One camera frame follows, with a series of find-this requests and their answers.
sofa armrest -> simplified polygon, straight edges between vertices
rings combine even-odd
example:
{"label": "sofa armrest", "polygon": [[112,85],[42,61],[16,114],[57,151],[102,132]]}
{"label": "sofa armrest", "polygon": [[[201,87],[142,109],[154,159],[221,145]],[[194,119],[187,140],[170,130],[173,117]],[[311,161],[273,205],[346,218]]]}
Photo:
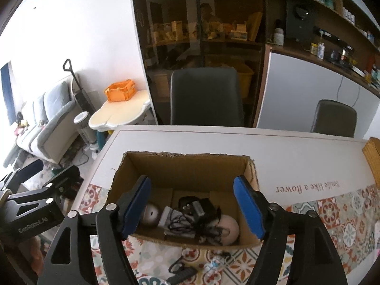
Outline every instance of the sofa armrest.
{"label": "sofa armrest", "polygon": [[45,128],[37,137],[37,147],[42,147],[46,140],[50,137],[51,133],[55,130],[56,126],[75,108],[75,101],[69,101],[61,110],[50,120]]}

black chair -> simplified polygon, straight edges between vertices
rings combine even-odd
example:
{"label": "black chair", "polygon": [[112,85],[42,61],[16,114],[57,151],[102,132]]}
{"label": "black chair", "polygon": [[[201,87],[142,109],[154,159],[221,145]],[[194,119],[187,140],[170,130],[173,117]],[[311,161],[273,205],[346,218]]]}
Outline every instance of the black chair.
{"label": "black chair", "polygon": [[356,110],[343,103],[320,100],[311,131],[326,135],[354,137]]}
{"label": "black chair", "polygon": [[171,125],[244,126],[239,75],[233,68],[174,71],[170,94]]}

blue curtain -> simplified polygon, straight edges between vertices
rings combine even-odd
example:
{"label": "blue curtain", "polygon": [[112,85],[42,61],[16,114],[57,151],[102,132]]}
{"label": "blue curtain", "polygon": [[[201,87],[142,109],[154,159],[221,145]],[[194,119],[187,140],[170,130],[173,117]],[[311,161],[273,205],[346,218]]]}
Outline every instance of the blue curtain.
{"label": "blue curtain", "polygon": [[1,68],[1,87],[3,89],[4,103],[9,125],[16,121],[16,111],[14,109],[11,78],[9,76],[8,63]]}

patterned tablecloth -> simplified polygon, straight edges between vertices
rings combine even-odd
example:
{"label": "patterned tablecloth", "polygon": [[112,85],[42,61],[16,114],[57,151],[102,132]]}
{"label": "patterned tablecloth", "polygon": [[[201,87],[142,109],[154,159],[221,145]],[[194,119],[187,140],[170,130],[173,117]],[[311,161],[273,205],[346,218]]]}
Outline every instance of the patterned tablecloth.
{"label": "patterned tablecloth", "polygon": [[[89,185],[79,207],[80,213],[99,211],[108,190]],[[371,185],[351,193],[307,203],[297,203],[284,207],[287,211],[305,214],[308,210],[317,211],[322,218],[340,255],[344,271],[350,273],[377,248],[380,252],[380,193],[376,185]],[[92,255],[100,285],[107,284],[96,236],[91,236]],[[293,254],[294,236],[288,236],[284,261],[278,285],[285,285]],[[227,266],[218,273],[207,276],[203,273],[205,264],[210,263],[214,253],[205,250],[190,250],[169,247],[162,244],[129,237],[124,249],[140,285],[160,285],[168,277],[172,265],[184,256],[187,266],[193,266],[199,273],[187,280],[188,285],[241,285],[244,284],[260,252],[260,246],[249,249],[236,249]]]}

orange plastic crate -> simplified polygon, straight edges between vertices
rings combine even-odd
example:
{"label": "orange plastic crate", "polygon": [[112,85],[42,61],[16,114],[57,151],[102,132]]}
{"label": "orange plastic crate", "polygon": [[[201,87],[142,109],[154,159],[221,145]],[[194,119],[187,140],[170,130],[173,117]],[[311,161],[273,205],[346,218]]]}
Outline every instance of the orange plastic crate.
{"label": "orange plastic crate", "polygon": [[127,79],[126,81],[115,82],[104,90],[109,102],[128,101],[136,93],[134,81]]}

